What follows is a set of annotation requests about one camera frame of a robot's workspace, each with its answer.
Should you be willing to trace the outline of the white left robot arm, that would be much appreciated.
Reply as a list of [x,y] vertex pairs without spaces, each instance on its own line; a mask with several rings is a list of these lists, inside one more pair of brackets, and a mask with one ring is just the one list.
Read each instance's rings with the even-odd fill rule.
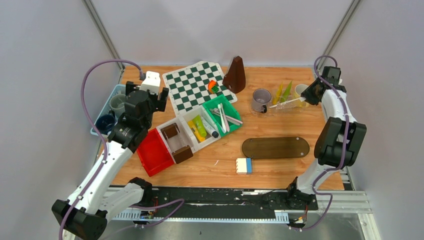
[[104,195],[121,167],[136,152],[147,137],[152,126],[154,112],[166,108],[169,90],[161,81],[142,81],[138,90],[127,95],[125,112],[112,128],[108,140],[104,140],[104,150],[80,186],[67,200],[56,200],[51,210],[60,224],[59,239],[63,231],[84,240],[97,240],[105,231],[108,222],[132,204],[149,206],[153,193],[140,184],[137,178],[104,199]]

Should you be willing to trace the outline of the purple mug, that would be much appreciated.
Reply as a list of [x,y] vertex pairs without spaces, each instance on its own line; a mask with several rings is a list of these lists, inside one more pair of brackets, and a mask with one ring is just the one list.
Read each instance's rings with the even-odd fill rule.
[[264,103],[267,101],[272,101],[272,95],[267,89],[258,88],[253,92],[252,99],[262,101]]

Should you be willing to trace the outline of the cream mug yellow handle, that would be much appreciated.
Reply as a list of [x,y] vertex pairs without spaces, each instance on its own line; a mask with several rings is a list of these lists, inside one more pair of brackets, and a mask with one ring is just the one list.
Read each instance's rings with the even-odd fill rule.
[[299,108],[307,108],[309,104],[306,101],[300,101],[300,97],[303,91],[305,91],[308,88],[308,85],[306,84],[298,84],[294,88],[294,98],[297,99],[294,101],[294,105]]

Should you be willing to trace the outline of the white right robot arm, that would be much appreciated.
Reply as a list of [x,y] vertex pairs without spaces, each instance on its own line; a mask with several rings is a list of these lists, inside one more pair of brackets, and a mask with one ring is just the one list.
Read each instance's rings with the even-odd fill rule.
[[340,76],[340,68],[325,66],[322,74],[300,95],[310,105],[321,105],[326,123],[315,143],[315,160],[287,187],[285,201],[292,209],[310,204],[318,187],[329,176],[352,166],[364,141],[367,127],[353,117]]

